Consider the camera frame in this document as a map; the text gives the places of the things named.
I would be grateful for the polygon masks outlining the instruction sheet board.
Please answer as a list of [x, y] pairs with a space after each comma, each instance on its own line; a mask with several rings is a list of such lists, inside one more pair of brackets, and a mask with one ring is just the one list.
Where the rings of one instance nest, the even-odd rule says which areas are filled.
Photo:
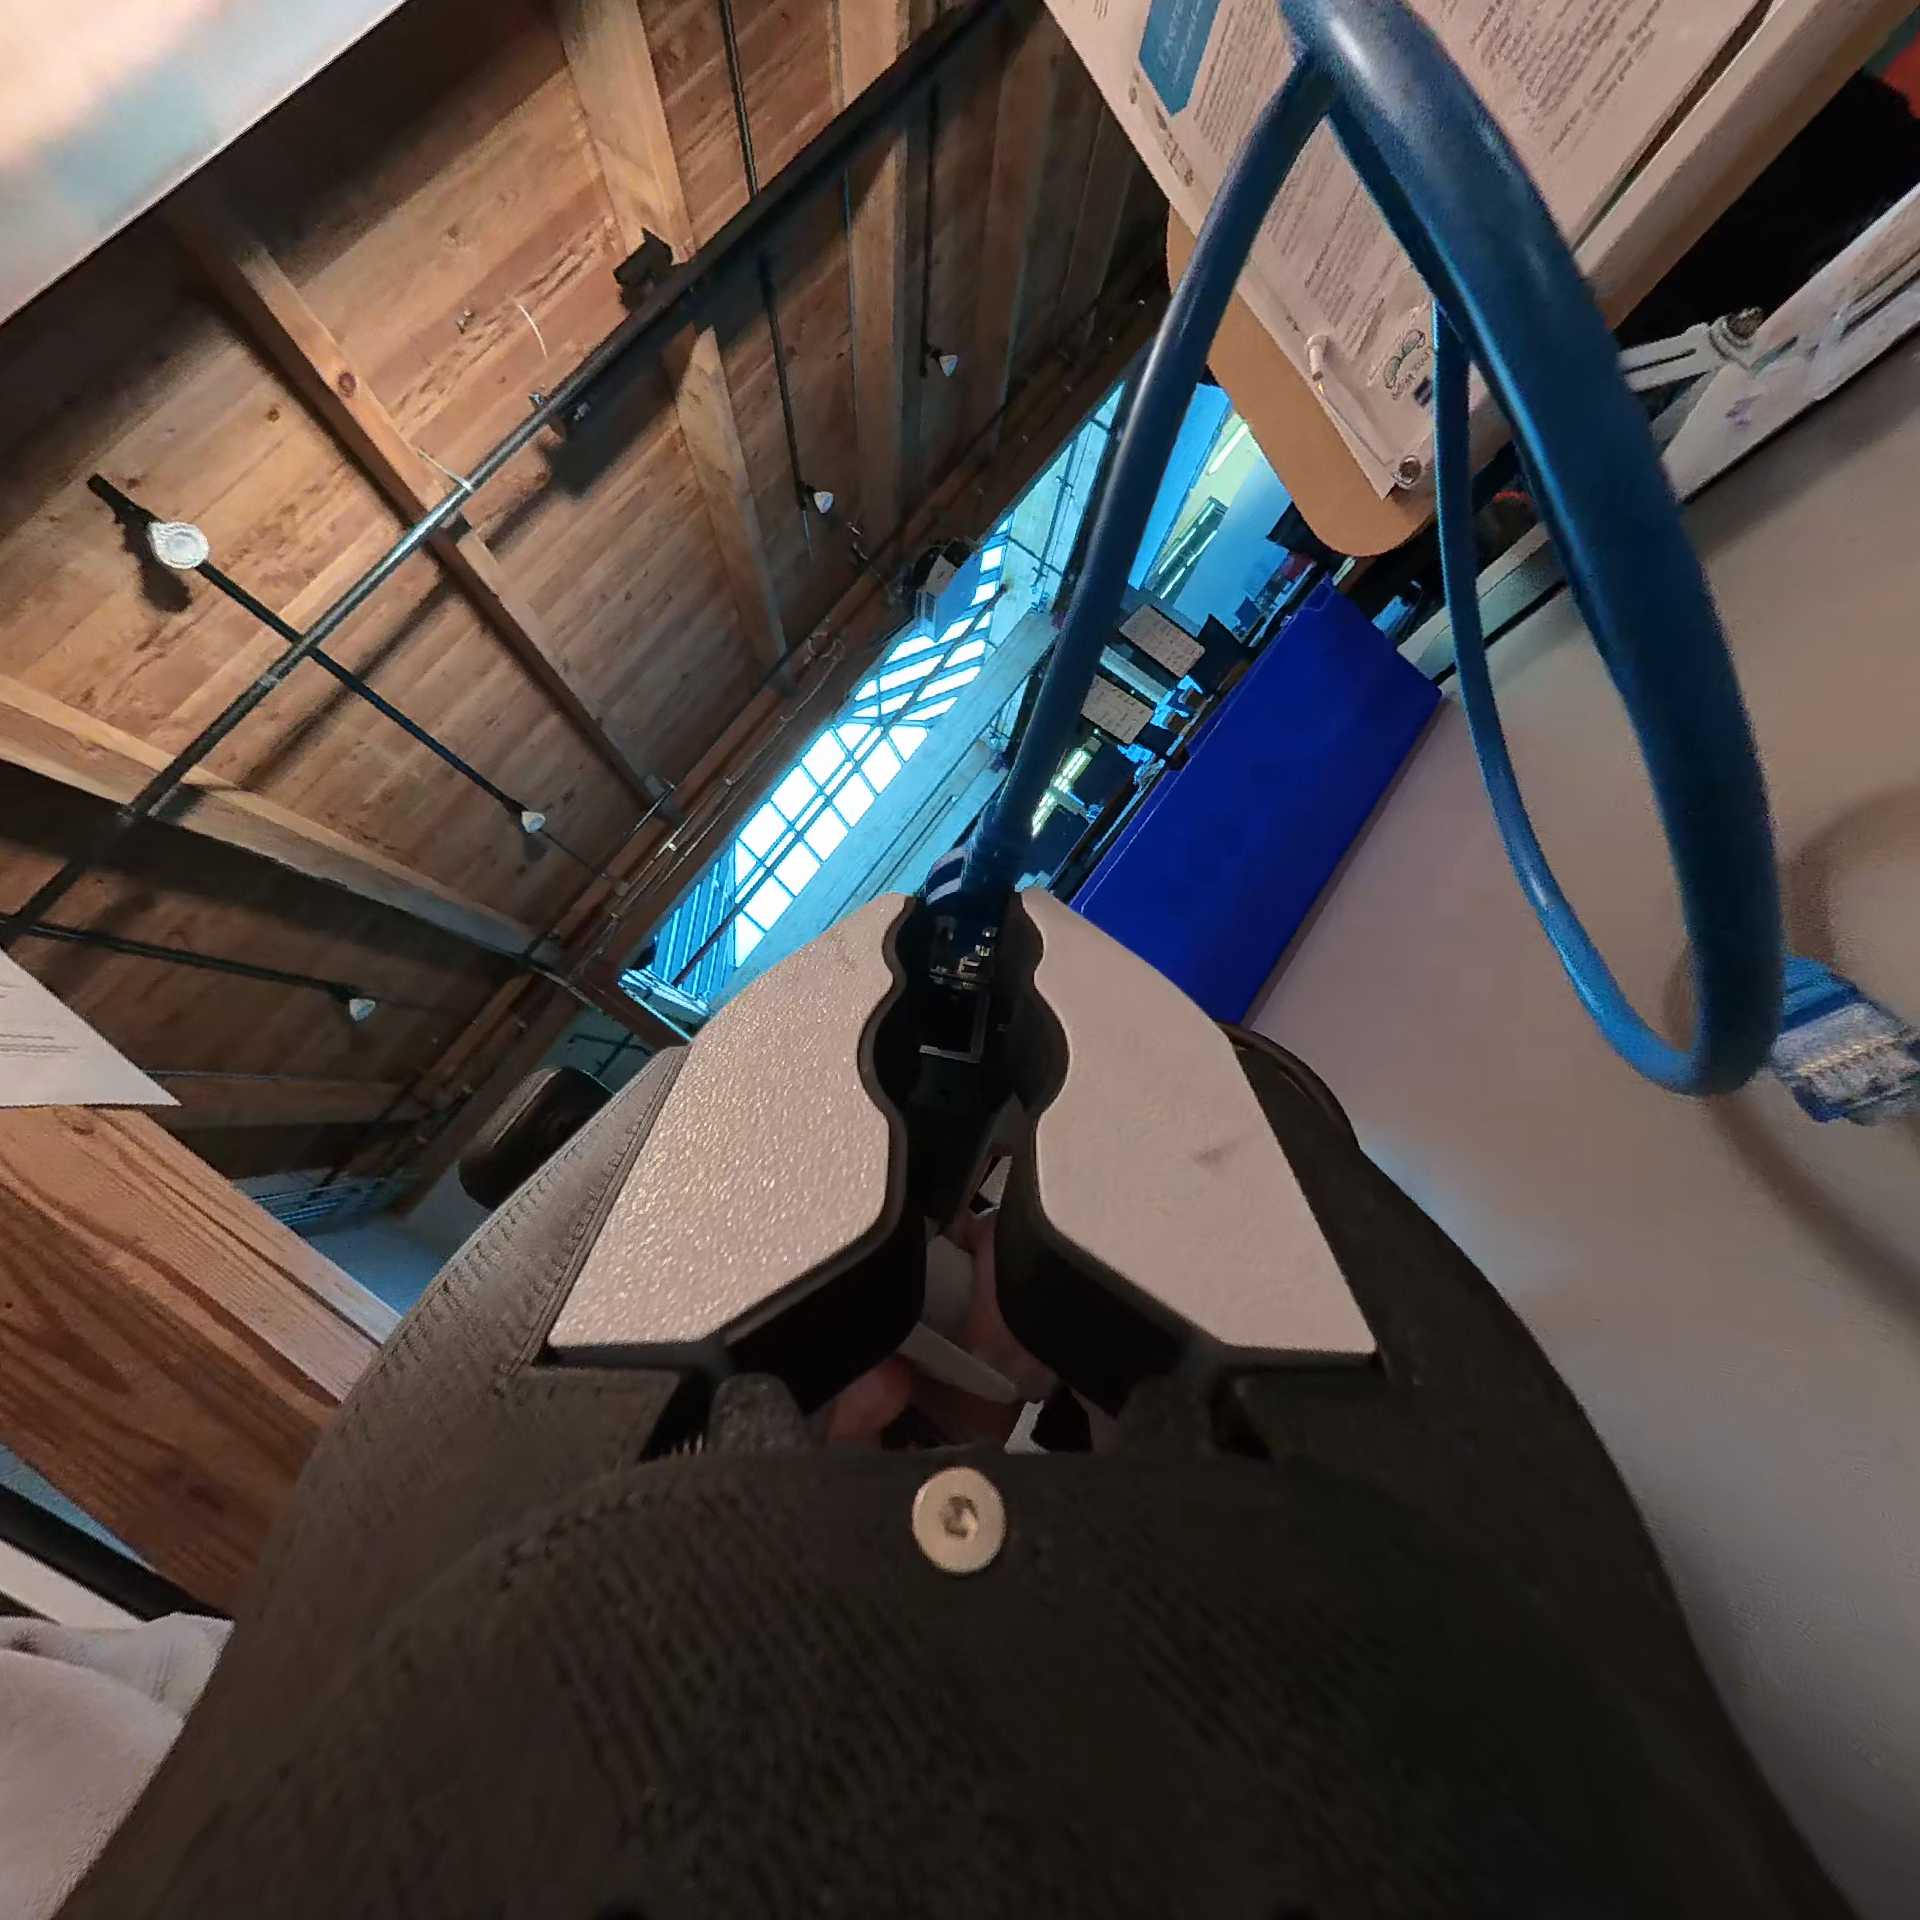
[[[1890, 2], [1420, 2], [1620, 321], [1914, 12]], [[1047, 7], [1169, 200], [1180, 275], [1294, 67], [1270, 2]], [[1238, 275], [1210, 368], [1311, 534], [1371, 559], [1433, 512], [1428, 295], [1330, 129]]]

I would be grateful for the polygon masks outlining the blue plastic bin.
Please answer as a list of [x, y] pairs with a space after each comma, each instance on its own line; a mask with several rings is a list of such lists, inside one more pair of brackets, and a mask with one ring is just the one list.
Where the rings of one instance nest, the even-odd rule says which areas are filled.
[[1439, 705], [1318, 586], [1164, 775], [1073, 911], [1242, 1024]]

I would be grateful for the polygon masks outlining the person's grey hoodie torso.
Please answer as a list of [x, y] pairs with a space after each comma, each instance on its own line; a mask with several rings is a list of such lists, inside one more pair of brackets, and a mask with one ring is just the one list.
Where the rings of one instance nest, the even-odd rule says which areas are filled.
[[2, 1622], [2, 1915], [53, 1915], [125, 1819], [233, 1625]]

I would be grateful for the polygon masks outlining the wooden post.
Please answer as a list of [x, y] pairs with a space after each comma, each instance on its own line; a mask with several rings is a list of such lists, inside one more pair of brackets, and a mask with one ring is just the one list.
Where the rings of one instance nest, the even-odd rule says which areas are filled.
[[147, 1114], [5, 1110], [5, 1450], [191, 1601], [246, 1596], [397, 1322]]

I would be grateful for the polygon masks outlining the white board stand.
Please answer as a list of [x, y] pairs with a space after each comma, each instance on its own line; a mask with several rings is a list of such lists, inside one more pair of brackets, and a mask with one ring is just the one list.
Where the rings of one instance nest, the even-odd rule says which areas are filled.
[[1909, 193], [1762, 316], [1730, 313], [1623, 347], [1631, 394], [1669, 400], [1649, 427], [1690, 500], [1918, 327], [1918, 194]]

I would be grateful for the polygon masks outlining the white paper notice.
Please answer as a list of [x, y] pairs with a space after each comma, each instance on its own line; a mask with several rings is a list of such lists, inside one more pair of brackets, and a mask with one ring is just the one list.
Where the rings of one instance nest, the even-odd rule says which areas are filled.
[[2, 1110], [177, 1110], [179, 1103], [2, 954]]

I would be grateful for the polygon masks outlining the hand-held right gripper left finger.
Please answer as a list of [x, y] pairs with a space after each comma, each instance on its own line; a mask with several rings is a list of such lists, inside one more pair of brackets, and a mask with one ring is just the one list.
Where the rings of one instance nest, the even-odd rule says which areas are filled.
[[689, 1048], [543, 1338], [554, 1363], [843, 1391], [899, 1351], [926, 1231], [879, 1032], [909, 911], [865, 904]]

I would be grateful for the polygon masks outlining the black network splitter box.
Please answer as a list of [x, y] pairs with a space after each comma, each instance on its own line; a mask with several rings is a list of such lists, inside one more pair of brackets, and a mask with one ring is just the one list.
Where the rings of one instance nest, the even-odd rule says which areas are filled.
[[876, 1065], [903, 1120], [905, 1198], [943, 1228], [1033, 1132], [1026, 1107], [1057, 1049], [1035, 1000], [1041, 931], [1011, 888], [909, 898], [886, 959], [900, 993]]

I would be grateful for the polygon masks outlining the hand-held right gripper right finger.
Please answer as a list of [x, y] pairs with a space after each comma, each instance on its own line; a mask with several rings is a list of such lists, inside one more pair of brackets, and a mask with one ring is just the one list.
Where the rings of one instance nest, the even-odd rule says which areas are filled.
[[1229, 1035], [1049, 895], [1006, 905], [999, 1313], [1062, 1380], [1365, 1370], [1377, 1335]]

